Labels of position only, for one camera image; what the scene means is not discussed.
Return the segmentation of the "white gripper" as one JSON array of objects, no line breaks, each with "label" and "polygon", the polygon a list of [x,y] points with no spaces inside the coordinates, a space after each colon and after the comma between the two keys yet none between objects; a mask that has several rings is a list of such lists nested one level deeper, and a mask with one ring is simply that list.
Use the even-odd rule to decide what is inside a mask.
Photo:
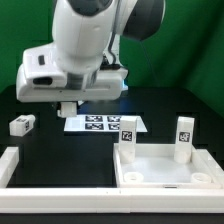
[{"label": "white gripper", "polygon": [[121,95],[123,80],[127,73],[128,71],[124,68],[98,70],[90,79],[84,75],[65,73],[67,84],[64,87],[41,88],[31,86],[27,82],[22,64],[17,74],[16,96],[21,102],[115,100]]}]

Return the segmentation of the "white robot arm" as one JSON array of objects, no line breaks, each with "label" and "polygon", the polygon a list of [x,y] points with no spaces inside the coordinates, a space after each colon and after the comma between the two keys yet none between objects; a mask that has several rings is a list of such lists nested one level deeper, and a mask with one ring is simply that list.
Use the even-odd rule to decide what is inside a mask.
[{"label": "white robot arm", "polygon": [[53,42],[23,52],[16,80],[22,102],[114,100],[128,70],[116,37],[144,40],[159,29],[165,0],[57,0]]}]

